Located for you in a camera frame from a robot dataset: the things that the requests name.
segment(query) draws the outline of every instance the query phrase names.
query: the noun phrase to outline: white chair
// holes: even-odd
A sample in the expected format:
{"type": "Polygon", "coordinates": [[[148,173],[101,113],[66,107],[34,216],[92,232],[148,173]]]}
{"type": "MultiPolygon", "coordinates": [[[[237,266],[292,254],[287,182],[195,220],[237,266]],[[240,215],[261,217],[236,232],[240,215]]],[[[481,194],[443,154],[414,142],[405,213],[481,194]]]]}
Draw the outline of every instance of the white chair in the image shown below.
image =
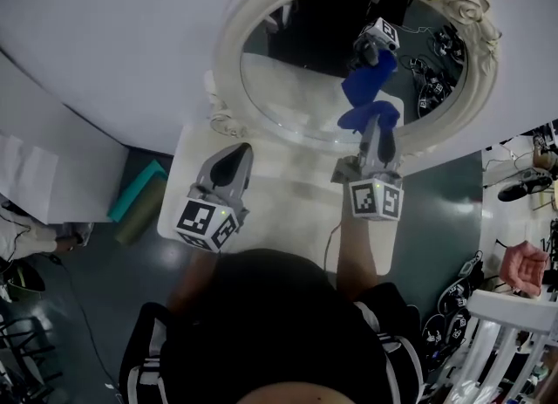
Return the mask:
{"type": "Polygon", "coordinates": [[[467,309],[471,313],[472,319],[469,321],[466,333],[471,336],[475,326],[477,333],[466,356],[465,364],[445,403],[485,404],[491,402],[491,396],[502,381],[516,353],[517,333],[519,331],[532,332],[534,335],[532,352],[517,381],[503,401],[507,402],[507,400],[515,398],[523,388],[536,362],[540,360],[544,347],[558,345],[558,304],[493,292],[475,291],[467,303],[467,309]],[[501,327],[504,327],[504,331],[498,355],[482,384],[478,384],[501,327]]]}

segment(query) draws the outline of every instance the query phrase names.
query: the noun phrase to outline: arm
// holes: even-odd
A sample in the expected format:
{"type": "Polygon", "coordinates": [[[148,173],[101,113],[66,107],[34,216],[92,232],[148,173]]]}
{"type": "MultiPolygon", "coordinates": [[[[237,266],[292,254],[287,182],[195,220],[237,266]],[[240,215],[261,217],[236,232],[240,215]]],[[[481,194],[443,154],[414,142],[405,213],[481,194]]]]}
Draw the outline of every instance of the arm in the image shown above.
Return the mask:
{"type": "Polygon", "coordinates": [[[167,300],[168,310],[181,315],[206,289],[213,276],[218,256],[194,249],[190,264],[167,300]]]}
{"type": "Polygon", "coordinates": [[[368,221],[352,215],[349,187],[344,184],[337,290],[354,301],[362,292],[377,284],[376,265],[368,237],[368,221]]]}

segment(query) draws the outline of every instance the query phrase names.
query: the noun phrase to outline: ornate mirror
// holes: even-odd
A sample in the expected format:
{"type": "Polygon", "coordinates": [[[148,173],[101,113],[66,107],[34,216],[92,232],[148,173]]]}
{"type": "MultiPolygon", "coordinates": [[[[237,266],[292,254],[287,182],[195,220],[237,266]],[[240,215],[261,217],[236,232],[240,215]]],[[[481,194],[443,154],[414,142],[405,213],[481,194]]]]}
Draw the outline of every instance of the ornate mirror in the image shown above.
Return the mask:
{"type": "Polygon", "coordinates": [[[488,0],[241,0],[217,48],[217,94],[251,133],[354,150],[360,136],[337,126],[352,108],[343,82],[377,63],[363,43],[378,36],[396,68],[376,99],[401,114],[403,154],[424,150],[491,92],[500,34],[488,10],[488,0]]]}

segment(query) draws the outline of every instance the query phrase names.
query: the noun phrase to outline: white mirror frame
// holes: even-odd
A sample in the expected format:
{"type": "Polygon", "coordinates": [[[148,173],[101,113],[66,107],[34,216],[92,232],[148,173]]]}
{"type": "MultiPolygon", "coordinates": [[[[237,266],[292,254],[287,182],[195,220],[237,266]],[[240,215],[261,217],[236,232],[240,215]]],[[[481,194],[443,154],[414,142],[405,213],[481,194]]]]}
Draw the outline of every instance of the white mirror frame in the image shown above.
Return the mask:
{"type": "MultiPolygon", "coordinates": [[[[320,150],[354,151],[354,144],[315,140],[279,127],[252,103],[241,74],[242,48],[252,30],[272,11],[292,0],[241,0],[229,16],[216,48],[214,80],[217,95],[235,119],[249,131],[267,129],[293,143],[320,150]]],[[[434,147],[465,127],[485,105],[498,71],[500,32],[487,16],[488,0],[420,0],[443,14],[466,43],[463,88],[454,102],[446,101],[423,119],[397,131],[402,154],[416,154],[434,147]]]]}

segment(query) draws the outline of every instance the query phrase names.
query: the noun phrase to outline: carved rose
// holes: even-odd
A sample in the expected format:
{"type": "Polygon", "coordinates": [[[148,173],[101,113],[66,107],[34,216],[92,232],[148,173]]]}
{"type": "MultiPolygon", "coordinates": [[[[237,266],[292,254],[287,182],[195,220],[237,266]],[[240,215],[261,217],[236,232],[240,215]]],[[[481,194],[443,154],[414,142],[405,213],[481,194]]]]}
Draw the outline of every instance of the carved rose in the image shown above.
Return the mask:
{"type": "Polygon", "coordinates": [[[446,14],[460,24],[479,22],[487,10],[487,0],[453,0],[445,7],[446,14]]]}

